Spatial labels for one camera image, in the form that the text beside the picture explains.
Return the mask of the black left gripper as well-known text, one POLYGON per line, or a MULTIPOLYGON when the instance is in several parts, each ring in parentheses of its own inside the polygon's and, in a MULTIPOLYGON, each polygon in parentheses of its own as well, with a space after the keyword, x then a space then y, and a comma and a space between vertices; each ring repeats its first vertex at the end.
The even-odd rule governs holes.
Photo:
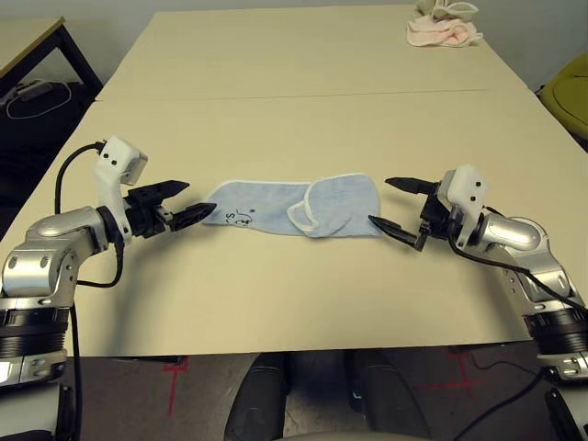
POLYGON ((183 230, 206 219, 217 208, 215 203, 200 202, 174 214, 163 207, 166 198, 188 187, 187 182, 166 180, 129 190, 124 201, 131 234, 147 239, 165 231, 183 230))

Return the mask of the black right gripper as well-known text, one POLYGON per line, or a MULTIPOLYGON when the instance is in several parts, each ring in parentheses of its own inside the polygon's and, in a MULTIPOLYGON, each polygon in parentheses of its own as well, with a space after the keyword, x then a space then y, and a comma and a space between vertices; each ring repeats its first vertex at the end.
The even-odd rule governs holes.
POLYGON ((401 191, 412 194, 426 194, 426 201, 421 211, 419 235, 405 231, 401 225, 378 216, 368 215, 371 223, 384 234, 412 249, 421 252, 426 236, 433 238, 447 238, 449 235, 449 215, 447 209, 437 198, 439 182, 429 182, 415 177, 390 177, 385 183, 401 191))

